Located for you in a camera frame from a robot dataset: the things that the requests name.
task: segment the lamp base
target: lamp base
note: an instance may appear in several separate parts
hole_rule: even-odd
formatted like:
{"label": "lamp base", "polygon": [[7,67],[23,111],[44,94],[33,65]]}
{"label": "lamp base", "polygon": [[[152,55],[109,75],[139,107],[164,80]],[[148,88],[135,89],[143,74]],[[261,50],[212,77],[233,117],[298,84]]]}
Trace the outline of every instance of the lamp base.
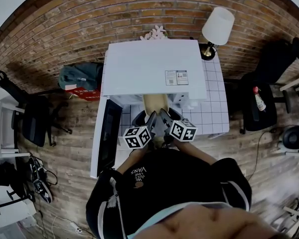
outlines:
{"label": "lamp base", "polygon": [[214,44],[211,42],[199,44],[200,55],[203,60],[212,60],[215,57]]}

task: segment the label sticker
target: label sticker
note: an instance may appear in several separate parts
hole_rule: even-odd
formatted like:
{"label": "label sticker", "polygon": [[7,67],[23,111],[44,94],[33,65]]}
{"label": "label sticker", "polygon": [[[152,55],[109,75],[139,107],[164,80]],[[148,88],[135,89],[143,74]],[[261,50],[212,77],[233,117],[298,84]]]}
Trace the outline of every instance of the label sticker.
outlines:
{"label": "label sticker", "polygon": [[177,85],[188,85],[187,71],[176,71]]}
{"label": "label sticker", "polygon": [[167,86],[176,86],[177,85],[176,71],[165,71],[165,80]]}
{"label": "label sticker", "polygon": [[167,86],[188,85],[188,75],[186,70],[165,71]]}

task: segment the white tile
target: white tile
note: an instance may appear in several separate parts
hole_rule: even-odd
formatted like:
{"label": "white tile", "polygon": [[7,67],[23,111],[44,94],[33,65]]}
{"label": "white tile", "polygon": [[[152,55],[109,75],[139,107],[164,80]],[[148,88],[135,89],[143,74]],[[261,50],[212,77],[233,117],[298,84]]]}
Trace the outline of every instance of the white tile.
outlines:
{"label": "white tile", "polygon": [[122,126],[119,127],[119,136],[122,136]]}
{"label": "white tile", "polygon": [[122,113],[124,113],[124,114],[131,113],[131,106],[124,106],[123,110],[122,110]]}
{"label": "white tile", "polygon": [[205,101],[210,101],[210,93],[209,93],[209,91],[206,91],[206,100]]}
{"label": "white tile", "polygon": [[199,114],[191,114],[191,120],[190,121],[193,124],[195,124],[195,125],[202,124],[201,113],[199,113]]}
{"label": "white tile", "polygon": [[183,117],[184,119],[188,119],[189,121],[191,121],[190,113],[183,113]]}
{"label": "white tile", "polygon": [[223,132],[227,133],[229,131],[229,124],[228,123],[223,123]]}
{"label": "white tile", "polygon": [[131,114],[122,114],[122,125],[130,125]]}
{"label": "white tile", "polygon": [[205,61],[204,61],[204,60],[201,60],[201,63],[202,63],[202,65],[203,65],[203,70],[206,71]]}
{"label": "white tile", "polygon": [[213,133],[213,125],[208,124],[208,125],[203,125],[203,134],[210,134]]}
{"label": "white tile", "polygon": [[223,73],[221,73],[221,72],[216,72],[216,77],[217,77],[217,80],[218,80],[218,81],[220,81],[220,82],[223,82],[223,81],[224,81]]}
{"label": "white tile", "polygon": [[204,101],[201,103],[201,111],[202,111],[202,113],[210,113],[211,112],[210,101]]}
{"label": "white tile", "polygon": [[209,90],[218,91],[218,83],[215,81],[207,81],[209,85]]}
{"label": "white tile", "polygon": [[219,63],[215,63],[214,66],[215,66],[216,72],[221,72],[221,67],[220,67]]}
{"label": "white tile", "polygon": [[191,113],[201,113],[200,103],[197,106],[193,106],[194,109],[191,109]]}
{"label": "white tile", "polygon": [[215,72],[215,66],[214,66],[214,63],[206,63],[206,71],[212,71],[212,72]]}
{"label": "white tile", "polygon": [[223,113],[227,113],[228,112],[227,102],[220,102],[220,107],[221,107],[221,111]]}
{"label": "white tile", "polygon": [[183,113],[190,113],[190,109],[187,108],[187,107],[184,107],[184,108],[182,109],[182,112],[183,112]]}
{"label": "white tile", "polygon": [[122,134],[124,134],[126,129],[128,129],[129,127],[130,127],[129,125],[123,125],[122,126]]}
{"label": "white tile", "polygon": [[225,91],[219,91],[219,99],[220,99],[220,101],[227,101]]}
{"label": "white tile", "polygon": [[131,106],[131,123],[132,123],[132,121],[135,119],[135,117],[137,116],[137,115],[139,115],[139,113],[141,112],[141,111],[143,111],[144,110],[144,108],[143,108],[143,106],[138,106],[138,105],[134,105],[134,106]]}
{"label": "white tile", "polygon": [[218,83],[218,89],[220,91],[225,91],[225,84],[224,82],[217,82]]}
{"label": "white tile", "polygon": [[210,91],[209,94],[211,101],[219,101],[219,91]]}
{"label": "white tile", "polygon": [[221,112],[220,102],[211,102],[211,111],[213,113],[220,113]]}
{"label": "white tile", "polygon": [[196,135],[203,134],[203,126],[202,125],[195,125],[195,126],[197,127]]}
{"label": "white tile", "polygon": [[213,124],[221,124],[221,113],[212,113]]}
{"label": "white tile", "polygon": [[219,57],[218,57],[217,54],[215,55],[215,57],[214,57],[213,60],[214,60],[214,63],[220,63],[220,62],[219,62]]}
{"label": "white tile", "polygon": [[222,124],[213,124],[213,133],[222,133],[223,125]]}
{"label": "white tile", "polygon": [[201,114],[202,124],[212,124],[212,115],[211,113]]}
{"label": "white tile", "polygon": [[221,113],[221,120],[223,123],[229,123],[228,113]]}
{"label": "white tile", "polygon": [[207,79],[209,81],[217,81],[216,72],[207,71]]}
{"label": "white tile", "polygon": [[179,106],[179,104],[173,104],[172,108],[181,115],[181,107]]}

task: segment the cable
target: cable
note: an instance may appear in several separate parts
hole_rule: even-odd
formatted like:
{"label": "cable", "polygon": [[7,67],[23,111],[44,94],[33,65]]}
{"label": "cable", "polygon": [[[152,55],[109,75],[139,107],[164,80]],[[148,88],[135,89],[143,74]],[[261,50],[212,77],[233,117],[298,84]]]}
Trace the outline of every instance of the cable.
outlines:
{"label": "cable", "polygon": [[253,171],[253,173],[251,174],[251,176],[250,176],[250,177],[249,177],[249,179],[247,180],[248,182],[250,181],[251,177],[253,177],[253,175],[254,175],[254,174],[255,174],[255,172],[256,172],[256,169],[257,169],[257,164],[258,164],[258,156],[259,156],[259,143],[260,143],[260,139],[261,139],[261,137],[263,137],[263,135],[264,135],[265,133],[269,133],[269,131],[263,132],[263,133],[261,134],[261,136],[259,137],[259,140],[258,140],[258,145],[257,145],[256,164],[255,164],[255,168],[254,168],[254,171]]}
{"label": "cable", "polygon": [[58,177],[56,177],[56,175],[55,175],[53,172],[51,172],[51,171],[49,171],[49,170],[46,170],[45,173],[46,173],[46,175],[47,175],[47,173],[51,173],[51,174],[53,174],[54,177],[55,177],[55,180],[56,180],[55,183],[51,183],[51,182],[49,182],[49,181],[46,181],[46,182],[49,184],[49,186],[58,184]]}
{"label": "cable", "polygon": [[54,226],[53,224],[54,224],[56,218],[59,218],[59,219],[64,220],[64,221],[73,222],[73,221],[71,221],[71,220],[69,220],[69,219],[64,219],[64,218],[61,218],[61,217],[59,217],[59,216],[55,216],[55,217],[54,217],[54,220],[53,220],[53,222],[52,222],[52,226],[51,226],[51,231],[52,231],[52,234],[53,234],[53,239],[55,239],[55,235],[54,235],[54,232],[53,232],[53,228],[60,228],[60,229],[63,229],[63,230],[67,230],[67,231],[70,231],[70,232],[74,232],[75,234],[77,234],[78,236],[81,236],[81,237],[90,237],[90,238],[92,238],[92,239],[94,238],[94,236],[93,236],[90,232],[88,232],[87,230],[85,230],[85,229],[81,229],[81,228],[80,228],[81,230],[83,230],[83,231],[89,233],[91,236],[81,235],[81,234],[76,233],[74,230],[70,230],[70,229],[65,229],[65,228],[62,228],[62,227]]}
{"label": "cable", "polygon": [[44,222],[43,222],[43,213],[41,211],[41,200],[40,200],[40,197],[39,197],[39,208],[40,208],[39,213],[41,215],[41,221],[42,221],[43,229],[44,229],[44,232],[45,232],[45,235],[46,235],[46,239],[49,239],[49,236],[48,236],[48,234],[46,232],[46,229],[45,229],[45,226],[44,226]]}

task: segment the office chair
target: office chair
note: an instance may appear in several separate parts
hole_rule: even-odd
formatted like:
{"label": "office chair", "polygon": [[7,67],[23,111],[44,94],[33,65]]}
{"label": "office chair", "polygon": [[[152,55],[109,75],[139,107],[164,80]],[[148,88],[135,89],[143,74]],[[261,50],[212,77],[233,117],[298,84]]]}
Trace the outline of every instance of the office chair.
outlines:
{"label": "office chair", "polygon": [[22,134],[23,136],[39,147],[44,146],[45,133],[48,134],[50,146],[55,146],[56,143],[51,140],[51,127],[55,127],[71,134],[71,129],[64,129],[59,124],[54,122],[58,117],[58,112],[62,107],[67,107],[66,102],[60,103],[50,114],[52,106],[47,97],[30,95],[26,91],[21,90],[17,85],[9,80],[5,72],[0,71],[0,86],[6,90],[17,102],[25,105],[24,114],[16,115],[14,111],[12,117],[12,129],[16,125],[15,120],[22,119]]}
{"label": "office chair", "polygon": [[[244,117],[244,128],[240,133],[258,131],[277,123],[275,103],[285,103],[287,113],[291,112],[290,101],[286,91],[283,97],[274,98],[270,84],[275,83],[284,71],[299,59],[299,38],[294,38],[293,43],[286,40],[269,42],[262,51],[259,63],[254,72],[244,75],[238,83],[241,97],[241,109]],[[259,95],[266,104],[265,111],[259,111],[253,87],[259,88]]]}

